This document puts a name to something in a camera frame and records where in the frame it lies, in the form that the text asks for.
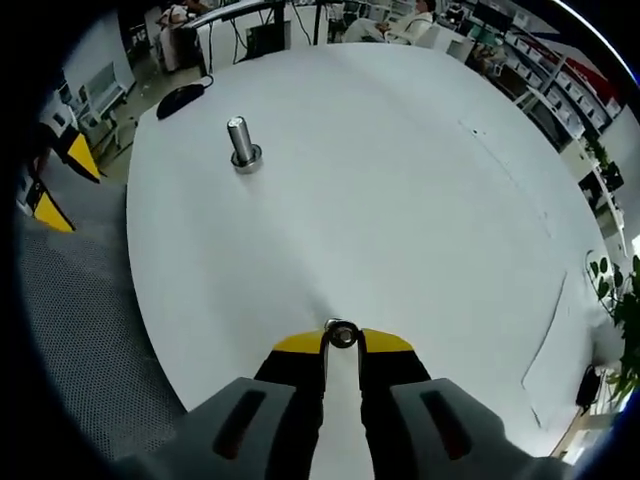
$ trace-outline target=chair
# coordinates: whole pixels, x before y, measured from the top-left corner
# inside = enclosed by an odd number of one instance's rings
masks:
[[[385,33],[384,38],[387,43],[399,43],[403,40],[408,45],[416,47],[432,48],[440,33],[440,27],[427,22],[416,22],[417,25],[405,32],[394,32],[392,30]]]
[[[111,140],[115,141],[118,148],[122,148],[120,142],[120,131],[129,124],[137,126],[137,122],[133,117],[129,121],[118,125],[114,113],[115,106],[119,102],[124,102],[127,94],[126,88],[118,82],[115,74],[113,62],[101,69],[91,80],[80,87],[78,92],[80,101],[82,102],[79,110],[79,123],[83,132],[88,138],[91,138],[91,131],[102,122],[109,123],[108,133],[96,141],[102,144],[103,151]]]

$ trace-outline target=white table surface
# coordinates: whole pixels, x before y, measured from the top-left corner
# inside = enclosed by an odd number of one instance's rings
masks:
[[[235,115],[264,152],[254,175],[230,164]],[[573,418],[584,358],[547,352],[545,428],[521,381],[565,275],[566,342],[589,349],[584,255],[604,241],[537,127],[446,54],[328,45],[226,69],[172,117],[141,117],[127,200],[140,309],[189,410],[335,315],[406,338],[533,454]],[[313,478],[371,478],[355,351],[330,365]]]

